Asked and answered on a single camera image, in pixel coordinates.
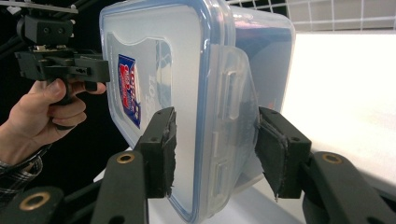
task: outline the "brass screw insert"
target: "brass screw insert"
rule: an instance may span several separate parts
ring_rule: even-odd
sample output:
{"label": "brass screw insert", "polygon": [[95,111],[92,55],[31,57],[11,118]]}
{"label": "brass screw insert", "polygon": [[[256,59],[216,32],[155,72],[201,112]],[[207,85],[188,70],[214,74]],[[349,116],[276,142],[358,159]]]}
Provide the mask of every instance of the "brass screw insert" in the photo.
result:
{"label": "brass screw insert", "polygon": [[23,211],[35,210],[41,207],[49,199],[50,199],[50,194],[46,191],[32,194],[21,202],[20,209]]}
{"label": "brass screw insert", "polygon": [[133,153],[124,153],[122,155],[119,155],[117,157],[117,162],[124,164],[124,163],[128,163],[130,161],[134,160],[134,154]]}
{"label": "brass screw insert", "polygon": [[322,159],[332,164],[340,164],[341,162],[343,162],[343,160],[339,156],[330,153],[323,154]]}

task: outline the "white surface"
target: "white surface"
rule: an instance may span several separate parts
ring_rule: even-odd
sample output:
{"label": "white surface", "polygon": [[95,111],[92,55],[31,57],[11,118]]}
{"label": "white surface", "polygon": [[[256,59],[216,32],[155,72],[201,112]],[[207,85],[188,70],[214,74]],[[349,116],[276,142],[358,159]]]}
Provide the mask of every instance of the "white surface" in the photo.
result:
{"label": "white surface", "polygon": [[[148,200],[149,221],[152,224],[183,224],[166,199]],[[302,200],[279,200],[265,180],[234,195],[227,206],[204,224],[301,224],[304,223]]]}
{"label": "white surface", "polygon": [[396,197],[396,33],[298,34],[282,114]]}

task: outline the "black background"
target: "black background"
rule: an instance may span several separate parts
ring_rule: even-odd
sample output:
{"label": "black background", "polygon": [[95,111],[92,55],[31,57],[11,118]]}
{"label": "black background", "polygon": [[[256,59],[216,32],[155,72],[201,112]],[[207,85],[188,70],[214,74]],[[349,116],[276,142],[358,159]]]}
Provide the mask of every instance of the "black background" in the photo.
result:
{"label": "black background", "polygon": [[[35,1],[56,7],[70,6],[74,1]],[[117,1],[101,0],[80,12],[73,19],[74,38],[67,47],[75,49],[95,49],[101,51],[99,34],[100,10]],[[0,12],[0,45],[16,34],[16,18]],[[7,120],[8,113],[19,99],[29,91],[33,80],[19,76],[19,66],[11,54],[0,60],[0,123]],[[109,115],[106,94],[79,95],[87,105],[87,120],[78,125],[73,132],[53,144],[43,157],[44,169],[28,188],[54,186],[61,188],[67,195],[89,185],[106,167],[107,159],[128,147]]]}

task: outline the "screw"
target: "screw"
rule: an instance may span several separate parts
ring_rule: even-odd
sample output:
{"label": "screw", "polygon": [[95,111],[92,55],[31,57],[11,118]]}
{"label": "screw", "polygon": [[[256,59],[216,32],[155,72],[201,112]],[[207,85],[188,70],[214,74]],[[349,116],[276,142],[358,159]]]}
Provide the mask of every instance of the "screw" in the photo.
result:
{"label": "screw", "polygon": [[43,31],[44,31],[44,34],[49,34],[50,33],[50,28],[45,27]]}

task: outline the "black mount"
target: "black mount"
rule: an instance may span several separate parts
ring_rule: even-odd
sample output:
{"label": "black mount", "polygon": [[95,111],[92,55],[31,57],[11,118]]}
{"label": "black mount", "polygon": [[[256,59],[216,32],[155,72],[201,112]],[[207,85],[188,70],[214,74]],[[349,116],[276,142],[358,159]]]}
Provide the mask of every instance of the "black mount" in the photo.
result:
{"label": "black mount", "polygon": [[281,114],[260,107],[256,153],[275,196],[298,199],[308,224],[396,223],[395,213],[345,157],[311,153],[311,141]]}

